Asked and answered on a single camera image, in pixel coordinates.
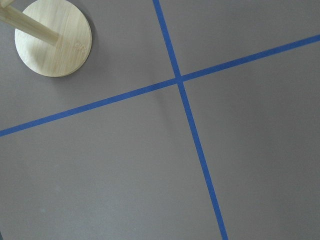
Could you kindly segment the wooden cup tree stand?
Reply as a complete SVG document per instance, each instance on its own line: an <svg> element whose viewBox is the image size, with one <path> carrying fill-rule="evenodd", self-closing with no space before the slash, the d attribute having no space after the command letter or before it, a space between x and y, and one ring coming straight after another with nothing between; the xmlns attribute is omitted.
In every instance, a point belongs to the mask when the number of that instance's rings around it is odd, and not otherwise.
<svg viewBox="0 0 320 240"><path fill-rule="evenodd" d="M92 47L85 15L68 0L36 0L23 11L13 1L0 2L0 20L15 29L14 43L22 62L46 77L77 71Z"/></svg>

